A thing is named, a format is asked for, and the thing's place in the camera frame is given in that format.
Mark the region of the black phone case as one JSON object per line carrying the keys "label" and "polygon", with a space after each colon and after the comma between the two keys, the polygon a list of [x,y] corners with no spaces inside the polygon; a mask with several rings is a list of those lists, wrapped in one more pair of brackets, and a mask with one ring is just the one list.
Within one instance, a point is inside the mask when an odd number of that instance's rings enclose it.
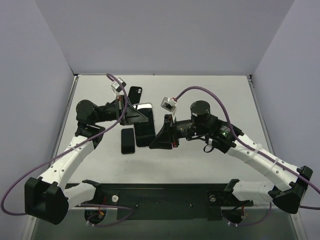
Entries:
{"label": "black phone case", "polygon": [[131,86],[128,93],[128,99],[132,105],[140,103],[142,96],[142,87],[140,86]]}

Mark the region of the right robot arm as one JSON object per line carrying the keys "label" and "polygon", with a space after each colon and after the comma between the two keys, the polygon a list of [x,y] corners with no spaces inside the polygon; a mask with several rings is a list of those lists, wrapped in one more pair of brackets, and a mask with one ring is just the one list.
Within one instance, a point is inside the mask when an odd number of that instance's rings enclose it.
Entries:
{"label": "right robot arm", "polygon": [[224,201],[273,203],[280,210],[296,214],[308,189],[306,181],[313,171],[297,167],[275,157],[255,143],[239,128],[211,114],[210,104],[204,100],[190,106],[189,120],[177,121],[172,113],[164,116],[161,130],[149,145],[150,149],[171,150],[180,139],[202,140],[210,150],[237,158],[268,179],[267,182],[232,179],[223,191]]}

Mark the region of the phone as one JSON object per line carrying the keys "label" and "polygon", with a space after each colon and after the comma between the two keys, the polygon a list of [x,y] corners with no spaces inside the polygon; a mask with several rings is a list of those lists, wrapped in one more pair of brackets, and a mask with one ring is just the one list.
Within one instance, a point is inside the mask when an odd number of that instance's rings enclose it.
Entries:
{"label": "phone", "polygon": [[148,147],[156,138],[153,106],[151,103],[135,104],[134,107],[148,118],[148,122],[135,123],[135,143],[139,148]]}

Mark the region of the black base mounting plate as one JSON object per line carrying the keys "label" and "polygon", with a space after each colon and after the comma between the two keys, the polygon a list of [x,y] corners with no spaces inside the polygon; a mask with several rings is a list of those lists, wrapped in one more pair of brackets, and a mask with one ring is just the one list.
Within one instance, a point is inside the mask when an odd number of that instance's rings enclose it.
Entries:
{"label": "black base mounting plate", "polygon": [[239,217],[242,206],[253,206],[251,200],[237,200],[226,187],[225,183],[102,183],[88,203],[133,209],[131,220],[217,221],[223,208]]}

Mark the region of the black smartphone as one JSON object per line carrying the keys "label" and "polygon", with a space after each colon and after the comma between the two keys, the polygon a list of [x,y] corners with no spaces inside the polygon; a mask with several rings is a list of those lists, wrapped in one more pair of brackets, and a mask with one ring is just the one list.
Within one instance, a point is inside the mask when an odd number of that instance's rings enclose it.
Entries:
{"label": "black smartphone", "polygon": [[121,153],[123,155],[135,153],[135,134],[133,128],[121,130]]}

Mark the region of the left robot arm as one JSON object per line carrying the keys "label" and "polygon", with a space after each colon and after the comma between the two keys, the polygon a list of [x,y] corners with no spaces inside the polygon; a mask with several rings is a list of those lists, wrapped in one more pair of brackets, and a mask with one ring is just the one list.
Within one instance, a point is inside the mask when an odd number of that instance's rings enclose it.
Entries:
{"label": "left robot arm", "polygon": [[54,225],[61,223],[67,212],[76,206],[85,203],[97,206],[104,201],[100,183],[93,180],[66,187],[83,160],[100,144],[106,128],[98,123],[114,121],[128,126],[149,119],[124,95],[118,95],[113,102],[101,106],[81,100],[76,106],[76,120],[77,130],[69,146],[50,168],[38,178],[29,178],[24,185],[26,214]]}

